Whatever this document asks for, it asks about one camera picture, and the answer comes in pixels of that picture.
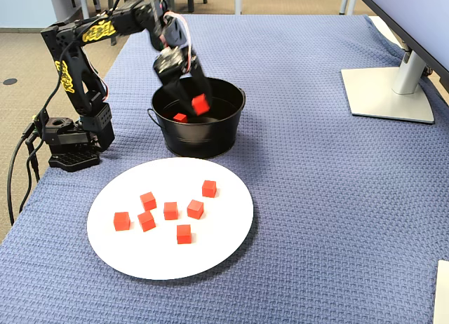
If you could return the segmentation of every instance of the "red cube in gripper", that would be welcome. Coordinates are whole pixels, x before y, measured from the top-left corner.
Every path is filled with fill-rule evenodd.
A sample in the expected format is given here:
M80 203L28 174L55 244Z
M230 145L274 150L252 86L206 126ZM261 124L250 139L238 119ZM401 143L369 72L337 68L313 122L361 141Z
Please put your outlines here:
M206 96L204 94L194 97L192 100L192 107L194 108L196 115L204 114L208 112L210 107L208 101L206 101Z

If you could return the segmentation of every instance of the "robotic arm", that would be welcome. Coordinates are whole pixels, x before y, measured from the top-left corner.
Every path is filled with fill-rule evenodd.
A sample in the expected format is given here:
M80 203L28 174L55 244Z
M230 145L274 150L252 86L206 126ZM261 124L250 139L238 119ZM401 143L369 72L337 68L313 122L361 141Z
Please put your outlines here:
M153 67L166 92L179 100L187 112L195 114L192 99L179 82L182 75L190 73L209 106L212 105L211 89L192 50L189 32L186 28L186 37L178 21L184 20L168 10L166 0L151 3L130 0L99 17L100 21L96 17L54 24L41 33L57 70L62 68L61 84L80 119L73 122L68 118L49 118L44 112L36 126L38 130L45 130L45 133L39 132L52 153L50 166L69 172L98 164L98 153L106 150L114 140L111 111L104 102L108 96L107 86L84 52L83 47L87 44L146 29L153 47L161 51ZM60 56L68 45L70 47L60 63Z

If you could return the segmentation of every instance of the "red cube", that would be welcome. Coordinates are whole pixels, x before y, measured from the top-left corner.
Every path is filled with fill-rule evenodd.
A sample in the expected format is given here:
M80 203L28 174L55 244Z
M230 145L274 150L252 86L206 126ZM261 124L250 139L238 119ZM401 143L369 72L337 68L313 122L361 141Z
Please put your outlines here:
M139 214L138 218L143 231L149 231L156 226L156 224L154 223L153 214L149 210L147 212Z
M208 112L210 109L208 101L206 101L206 96L204 94L194 97L194 99L192 100L192 106L198 116L204 114L205 112Z
M164 203L163 217L165 217L166 220L176 220L177 219L177 203Z
M114 214L114 227L116 231L128 231L131 225L128 212L117 212Z
M187 215L189 217L193 217L194 219L199 220L203 212L204 212L204 204L199 201L192 200L189 206L187 206Z
M217 193L217 183L211 180L204 180L203 196L207 196L208 198L215 198L216 193Z
M176 239L178 245L192 243L192 233L189 224L179 224L176 226Z
M140 201L142 201L142 206L145 212L156 208L156 199L154 198L152 192L141 195Z
M176 114L175 117L173 117L173 120L180 123L187 123L187 116L184 114Z

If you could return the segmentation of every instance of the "white plate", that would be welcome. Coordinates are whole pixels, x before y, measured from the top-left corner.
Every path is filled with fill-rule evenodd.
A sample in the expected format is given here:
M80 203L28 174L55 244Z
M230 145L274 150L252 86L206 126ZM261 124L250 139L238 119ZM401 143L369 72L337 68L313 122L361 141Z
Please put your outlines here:
M217 182L215 198L202 197L204 180ZM156 228L143 232L140 195L151 191ZM187 216L192 199L204 202L200 220ZM163 203L176 201L178 220L163 218ZM129 212L131 229L115 231L114 213ZM113 179L97 196L87 234L97 255L122 273L152 280L183 278L208 270L242 244L253 222L253 200L233 172L211 161L165 158L135 166ZM178 245L176 225L190 224L192 243Z

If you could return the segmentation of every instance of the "computer monitor base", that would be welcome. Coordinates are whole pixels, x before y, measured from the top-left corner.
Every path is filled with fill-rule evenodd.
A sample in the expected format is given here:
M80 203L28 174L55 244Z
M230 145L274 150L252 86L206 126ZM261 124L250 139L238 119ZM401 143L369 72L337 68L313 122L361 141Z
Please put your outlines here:
M395 93L398 67L343 69L351 113L383 119L433 123L434 114L427 96L418 84L409 95Z

